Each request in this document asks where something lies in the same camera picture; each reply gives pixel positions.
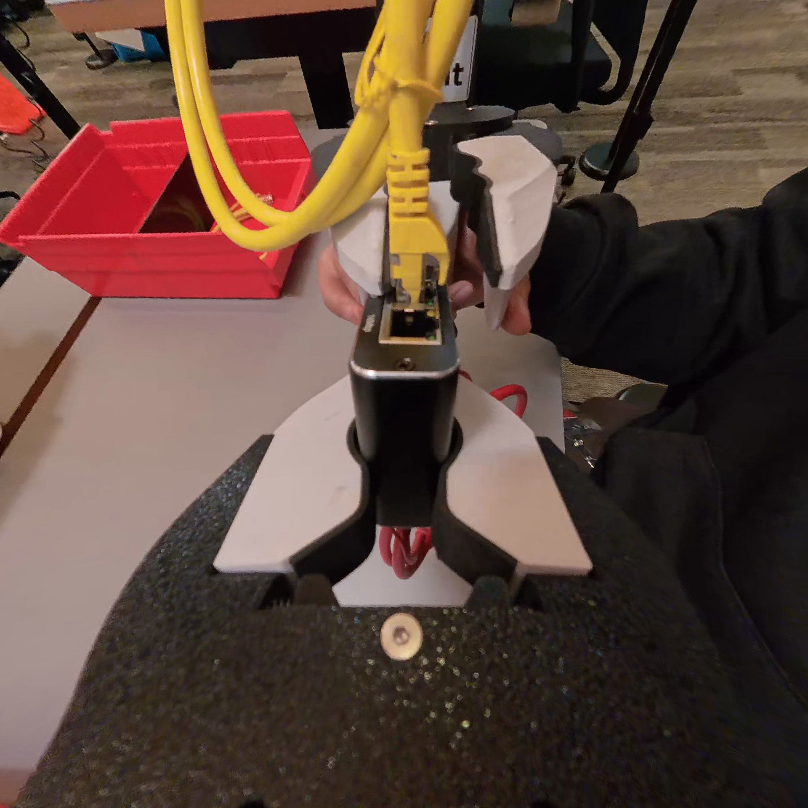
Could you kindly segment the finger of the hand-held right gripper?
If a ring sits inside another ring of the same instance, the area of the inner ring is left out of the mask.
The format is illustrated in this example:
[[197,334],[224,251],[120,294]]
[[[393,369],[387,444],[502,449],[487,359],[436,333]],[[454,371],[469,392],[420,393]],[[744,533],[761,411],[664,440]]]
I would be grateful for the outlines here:
[[[460,204],[450,188],[430,188],[430,210],[443,227],[449,245],[450,263],[457,246]],[[330,229],[338,261],[349,278],[371,297],[383,296],[389,288],[389,269],[384,268],[387,247],[388,195],[380,188],[355,213]]]
[[540,252],[558,182],[549,134],[495,134],[457,143],[451,194],[476,237],[488,289],[512,289]]

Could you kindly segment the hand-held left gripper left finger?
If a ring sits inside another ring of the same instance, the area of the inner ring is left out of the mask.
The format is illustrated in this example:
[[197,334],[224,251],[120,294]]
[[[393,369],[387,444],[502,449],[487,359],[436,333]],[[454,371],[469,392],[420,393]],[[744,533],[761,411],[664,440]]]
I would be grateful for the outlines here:
[[375,541],[366,468],[352,452],[348,376],[285,419],[261,460],[213,566],[225,574],[319,574],[334,585]]

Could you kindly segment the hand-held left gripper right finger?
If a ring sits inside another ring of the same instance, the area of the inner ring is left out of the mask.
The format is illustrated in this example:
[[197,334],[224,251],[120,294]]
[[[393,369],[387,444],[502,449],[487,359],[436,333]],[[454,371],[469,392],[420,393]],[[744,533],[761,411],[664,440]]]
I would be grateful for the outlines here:
[[452,447],[432,511],[438,559],[466,583],[588,576],[592,561],[530,427],[459,378]]

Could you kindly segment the black network switch box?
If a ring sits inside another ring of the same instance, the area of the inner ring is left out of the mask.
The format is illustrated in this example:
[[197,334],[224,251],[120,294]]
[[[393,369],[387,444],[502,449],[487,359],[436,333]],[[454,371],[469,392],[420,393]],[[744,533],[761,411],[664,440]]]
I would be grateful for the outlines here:
[[377,524],[427,528],[449,460],[460,370],[445,286],[418,308],[394,290],[365,304],[350,363],[359,454]]

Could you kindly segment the red plastic bin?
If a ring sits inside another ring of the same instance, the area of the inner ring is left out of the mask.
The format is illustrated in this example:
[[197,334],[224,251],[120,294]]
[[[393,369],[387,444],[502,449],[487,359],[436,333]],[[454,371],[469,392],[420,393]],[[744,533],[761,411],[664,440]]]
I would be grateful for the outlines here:
[[97,298],[278,298],[298,247],[245,250],[213,228],[180,119],[131,120],[85,125],[2,244]]

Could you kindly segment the person's right hand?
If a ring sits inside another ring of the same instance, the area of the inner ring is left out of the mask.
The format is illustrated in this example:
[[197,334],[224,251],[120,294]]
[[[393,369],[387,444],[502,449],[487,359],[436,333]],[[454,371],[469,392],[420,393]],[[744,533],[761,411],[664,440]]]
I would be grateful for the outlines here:
[[[483,302],[483,267],[477,255],[477,237],[459,220],[457,244],[448,287],[452,312],[477,306]],[[338,261],[334,247],[327,247],[318,260],[319,288],[326,307],[332,314],[354,325],[361,323],[364,302],[361,289],[351,280]],[[531,280],[522,278],[510,291],[500,328],[514,336],[530,333],[529,311]]]

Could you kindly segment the person's torso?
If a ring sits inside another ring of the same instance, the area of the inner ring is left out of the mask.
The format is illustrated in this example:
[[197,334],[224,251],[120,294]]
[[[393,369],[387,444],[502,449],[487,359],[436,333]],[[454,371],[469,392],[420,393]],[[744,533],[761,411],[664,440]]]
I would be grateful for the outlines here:
[[611,435],[597,483],[675,562],[739,699],[806,745],[806,314]]

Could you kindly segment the blue bag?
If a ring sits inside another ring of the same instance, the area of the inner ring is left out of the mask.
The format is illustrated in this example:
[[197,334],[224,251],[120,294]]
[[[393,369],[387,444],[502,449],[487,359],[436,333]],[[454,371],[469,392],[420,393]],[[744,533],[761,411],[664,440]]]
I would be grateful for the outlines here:
[[153,34],[135,28],[117,29],[107,34],[106,41],[112,46],[117,58],[124,63],[168,61]]

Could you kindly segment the wood-edged office table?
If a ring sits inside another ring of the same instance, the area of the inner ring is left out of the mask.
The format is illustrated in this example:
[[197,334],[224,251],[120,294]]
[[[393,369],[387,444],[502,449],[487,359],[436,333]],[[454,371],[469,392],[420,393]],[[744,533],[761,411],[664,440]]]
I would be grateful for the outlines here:
[[[72,33],[166,27],[164,2],[46,2]],[[320,129],[346,128],[354,116],[343,55],[364,51],[377,20],[372,1],[204,1],[208,52],[219,67],[297,57]]]

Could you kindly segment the orange traffic cone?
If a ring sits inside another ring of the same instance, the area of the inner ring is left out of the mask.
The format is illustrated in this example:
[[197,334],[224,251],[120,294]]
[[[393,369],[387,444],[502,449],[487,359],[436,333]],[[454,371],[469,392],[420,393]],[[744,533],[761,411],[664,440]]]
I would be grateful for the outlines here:
[[45,112],[29,100],[4,75],[1,83],[1,133],[24,136],[45,117]]

